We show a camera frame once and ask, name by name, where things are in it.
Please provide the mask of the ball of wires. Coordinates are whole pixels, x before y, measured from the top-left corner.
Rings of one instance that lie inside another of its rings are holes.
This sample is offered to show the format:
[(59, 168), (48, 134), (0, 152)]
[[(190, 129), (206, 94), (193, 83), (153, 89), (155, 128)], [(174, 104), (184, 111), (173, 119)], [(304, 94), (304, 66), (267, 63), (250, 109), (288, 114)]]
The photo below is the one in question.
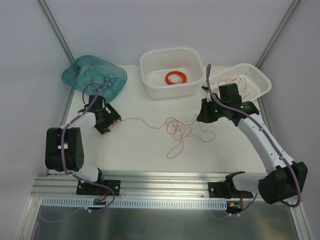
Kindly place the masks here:
[[(172, 139), (177, 142), (177, 145), (173, 148), (171, 148), (167, 155), (167, 159), (174, 159), (177, 156), (179, 156), (185, 148), (185, 139), (187, 138), (196, 138), (200, 140), (204, 144), (211, 143), (216, 138), (216, 133), (212, 130), (204, 130), (200, 124), (200, 122), (196, 121), (196, 119), (193, 120), (190, 124), (184, 124), (182, 121), (174, 118), (169, 117), (167, 118), (160, 126), (152, 126), (149, 125), (143, 118), (141, 117), (128, 117), (124, 120), (116, 120), (112, 125), (111, 128), (114, 128), (116, 125), (119, 125), (120, 123), (124, 123), (127, 121), (141, 121), (146, 127), (152, 130), (160, 130), (162, 128), (165, 128), (166, 133), (172, 137)], [(204, 134), (212, 134), (212, 137), (208, 140), (205, 140), (201, 138), (198, 135), (195, 135), (193, 133), (193, 125), (195, 123), (198, 123), (198, 127)]]

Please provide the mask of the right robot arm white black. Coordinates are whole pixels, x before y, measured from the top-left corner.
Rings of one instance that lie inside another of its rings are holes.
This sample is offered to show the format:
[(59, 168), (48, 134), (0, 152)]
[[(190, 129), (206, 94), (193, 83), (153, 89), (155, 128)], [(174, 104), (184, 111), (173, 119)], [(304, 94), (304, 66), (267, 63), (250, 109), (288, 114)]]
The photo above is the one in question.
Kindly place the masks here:
[(247, 137), (262, 160), (265, 174), (238, 171), (225, 177), (213, 191), (216, 195), (231, 199), (242, 191), (259, 194), (272, 205), (282, 203), (296, 208), (302, 200), (302, 190), (308, 168), (304, 162), (295, 162), (272, 136), (251, 101), (243, 101), (235, 83), (221, 85), (219, 94), (211, 84), (204, 86), (207, 96), (201, 100), (197, 122), (209, 124), (226, 118)]

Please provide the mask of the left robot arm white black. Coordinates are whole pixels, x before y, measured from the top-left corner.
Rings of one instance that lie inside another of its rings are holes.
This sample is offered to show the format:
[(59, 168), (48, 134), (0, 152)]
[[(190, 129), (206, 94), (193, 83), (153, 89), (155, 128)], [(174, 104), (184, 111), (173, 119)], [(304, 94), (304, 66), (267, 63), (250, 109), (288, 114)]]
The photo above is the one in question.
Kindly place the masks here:
[(105, 179), (95, 160), (103, 137), (120, 120), (121, 116), (103, 96), (90, 95), (74, 119), (47, 130), (46, 168), (76, 178), (77, 195), (118, 196), (120, 180)]

